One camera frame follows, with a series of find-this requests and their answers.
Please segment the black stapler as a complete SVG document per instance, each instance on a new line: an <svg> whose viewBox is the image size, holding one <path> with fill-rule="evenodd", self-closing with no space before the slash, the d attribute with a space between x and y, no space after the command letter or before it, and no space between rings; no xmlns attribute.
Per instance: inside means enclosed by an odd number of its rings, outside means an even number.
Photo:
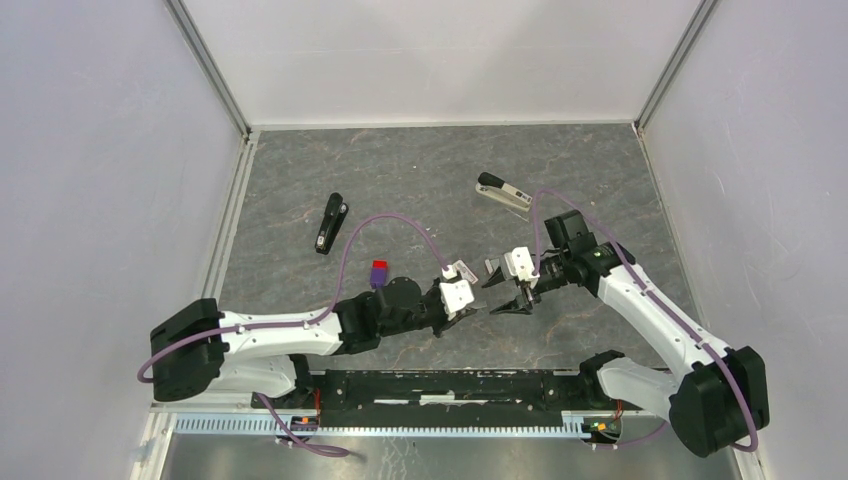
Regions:
<svg viewBox="0 0 848 480"><path fill-rule="evenodd" d="M329 254L348 212L349 205L343 196L338 192L331 193L314 244L318 254Z"/></svg>

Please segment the staple tray box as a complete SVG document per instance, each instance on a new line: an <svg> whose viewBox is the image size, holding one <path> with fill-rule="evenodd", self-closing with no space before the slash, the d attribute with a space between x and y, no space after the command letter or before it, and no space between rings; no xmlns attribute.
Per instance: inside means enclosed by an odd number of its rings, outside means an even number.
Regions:
<svg viewBox="0 0 848 480"><path fill-rule="evenodd" d="M485 267L486 272L489 275L491 275L498 268L498 262L497 262L496 259L485 259L484 260L484 267Z"/></svg>

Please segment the red white staple box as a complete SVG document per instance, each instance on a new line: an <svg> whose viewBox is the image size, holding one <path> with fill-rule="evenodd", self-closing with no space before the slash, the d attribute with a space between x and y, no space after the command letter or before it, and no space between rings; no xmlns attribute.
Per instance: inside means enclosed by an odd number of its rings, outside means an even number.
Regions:
<svg viewBox="0 0 848 480"><path fill-rule="evenodd" d="M453 267L460 274L460 276L468 281L471 285L476 284L479 281L478 276L470 269L470 267L463 261L457 260L453 263Z"/></svg>

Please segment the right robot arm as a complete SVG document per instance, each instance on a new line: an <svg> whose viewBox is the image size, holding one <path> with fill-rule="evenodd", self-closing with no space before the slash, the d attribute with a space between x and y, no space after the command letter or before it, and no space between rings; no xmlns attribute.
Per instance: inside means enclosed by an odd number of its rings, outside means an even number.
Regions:
<svg viewBox="0 0 848 480"><path fill-rule="evenodd" d="M671 427L691 453L753 451L770 423L765 362L752 347L732 348L698 325L648 278L618 243L600 243L571 210L544 222L551 247L516 247L485 262L484 285L513 282L517 296L495 314L532 313L543 294L574 285L612 308L665 362L659 371L608 350L579 366L577 392L591 408L610 401L639 407Z"/></svg>

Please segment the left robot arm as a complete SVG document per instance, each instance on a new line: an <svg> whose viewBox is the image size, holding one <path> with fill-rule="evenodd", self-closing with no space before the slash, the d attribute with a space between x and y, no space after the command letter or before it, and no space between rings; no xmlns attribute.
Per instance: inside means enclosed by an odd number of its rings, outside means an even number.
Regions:
<svg viewBox="0 0 848 480"><path fill-rule="evenodd" d="M242 314L203 298L151 331L152 363L141 370L151 374L157 402L261 393L302 407L314 394L303 357L355 355L386 337L425 329L439 337L475 313L474 303L465 279L437 279L423 291L407 277L310 312Z"/></svg>

